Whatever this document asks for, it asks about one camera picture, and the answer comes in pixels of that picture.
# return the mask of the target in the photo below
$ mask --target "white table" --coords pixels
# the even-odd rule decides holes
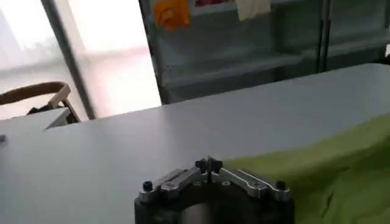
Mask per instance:
[[[21,136],[62,125],[69,109],[58,108],[27,116],[0,120],[0,135]]]
[[[362,65],[53,128],[0,151],[0,223],[132,223],[145,180],[207,155],[311,144],[388,112],[390,67]]]

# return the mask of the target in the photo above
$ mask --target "chair backrest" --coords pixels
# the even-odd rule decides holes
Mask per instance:
[[[36,85],[13,89],[9,92],[0,94],[0,105],[15,103],[24,99],[55,93],[55,95],[49,100],[47,106],[53,109],[58,108],[59,103],[62,102],[65,107],[69,108],[71,116],[73,116],[72,120],[80,122],[79,117],[67,99],[70,92],[71,89],[65,82],[39,83]]]

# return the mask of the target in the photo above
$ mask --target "metal bracket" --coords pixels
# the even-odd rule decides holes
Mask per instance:
[[[222,167],[222,162],[212,158],[197,161],[196,166],[190,170],[174,170],[153,183],[145,182],[139,198],[147,203],[156,199],[159,194],[164,194],[170,200],[178,197],[188,185],[207,181],[231,182],[254,198],[262,199],[266,194],[271,194],[276,201],[290,199],[290,189],[284,182],[273,183],[245,170],[228,169]]]

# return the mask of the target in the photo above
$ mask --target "wooden chair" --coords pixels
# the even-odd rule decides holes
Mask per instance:
[[[80,119],[74,111],[74,108],[69,103],[68,96],[70,92],[71,89],[69,85],[65,82],[40,83],[36,85],[13,89],[9,92],[0,94],[0,105],[15,103],[24,99],[55,93],[55,95],[49,100],[47,105],[39,109],[33,108],[30,110],[29,114],[60,108],[62,107],[59,105],[61,102],[64,107],[67,107],[70,110],[70,115],[66,118],[68,123],[80,122]]]

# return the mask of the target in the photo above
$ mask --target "lime green fabric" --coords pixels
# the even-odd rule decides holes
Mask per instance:
[[[225,163],[285,180],[298,224],[390,223],[390,115],[308,147]]]

